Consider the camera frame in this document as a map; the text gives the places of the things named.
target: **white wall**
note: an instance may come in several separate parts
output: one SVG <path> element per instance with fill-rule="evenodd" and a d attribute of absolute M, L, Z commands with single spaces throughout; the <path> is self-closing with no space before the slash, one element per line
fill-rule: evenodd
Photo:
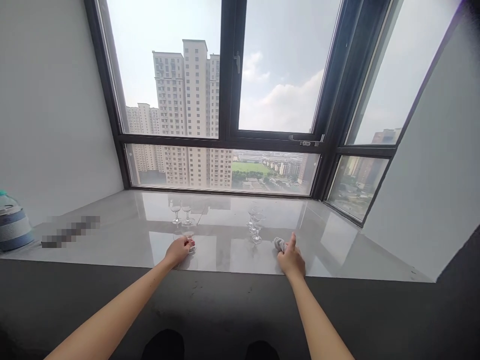
<path fill-rule="evenodd" d="M 1 1 L 0 189 L 36 225 L 122 188 L 83 1 Z"/>
<path fill-rule="evenodd" d="M 464 17 L 447 43 L 363 233 L 435 280 L 480 224 L 480 43 Z"/>

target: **forearm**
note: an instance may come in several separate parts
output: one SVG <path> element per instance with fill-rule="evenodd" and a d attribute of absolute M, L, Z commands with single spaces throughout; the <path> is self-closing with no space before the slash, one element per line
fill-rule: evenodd
<path fill-rule="evenodd" d="M 312 360 L 353 359 L 301 274 L 288 278 Z"/>
<path fill-rule="evenodd" d="M 172 268 L 163 260 L 85 321 L 48 360 L 107 360 Z"/>

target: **cloth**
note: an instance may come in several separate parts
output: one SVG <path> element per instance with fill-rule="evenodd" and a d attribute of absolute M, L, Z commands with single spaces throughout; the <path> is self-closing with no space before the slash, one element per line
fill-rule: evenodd
<path fill-rule="evenodd" d="M 278 236 L 273 239 L 273 244 L 275 245 L 275 249 L 277 249 L 279 252 L 285 252 L 287 249 L 287 243 L 285 243 L 285 241 Z"/>

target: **black shoe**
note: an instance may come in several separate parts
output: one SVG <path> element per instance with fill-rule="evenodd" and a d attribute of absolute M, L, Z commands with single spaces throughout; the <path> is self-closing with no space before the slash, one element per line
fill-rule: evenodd
<path fill-rule="evenodd" d="M 184 338 L 175 330 L 160 331 L 143 349 L 141 360 L 184 360 Z"/>
<path fill-rule="evenodd" d="M 266 341 L 255 341 L 248 345 L 245 360 L 280 360 L 277 351 Z"/>

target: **window sill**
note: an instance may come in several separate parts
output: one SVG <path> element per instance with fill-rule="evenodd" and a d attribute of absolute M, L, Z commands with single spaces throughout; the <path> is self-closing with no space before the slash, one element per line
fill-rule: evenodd
<path fill-rule="evenodd" d="M 177 230 L 169 199 L 186 196 L 194 198 L 190 217 L 197 223 L 192 229 L 196 250 L 178 270 L 281 275 L 273 239 L 288 241 L 295 232 L 309 277 L 432 282 L 319 201 L 223 194 L 121 191 L 36 226 L 34 242 L 0 259 L 151 268 Z M 266 215 L 260 244 L 250 240 L 246 226 L 252 201 Z M 85 222 L 85 216 L 99 217 L 99 223 L 42 247 L 41 240 L 65 234 L 61 229 Z M 180 211 L 179 217 L 186 214 Z"/>

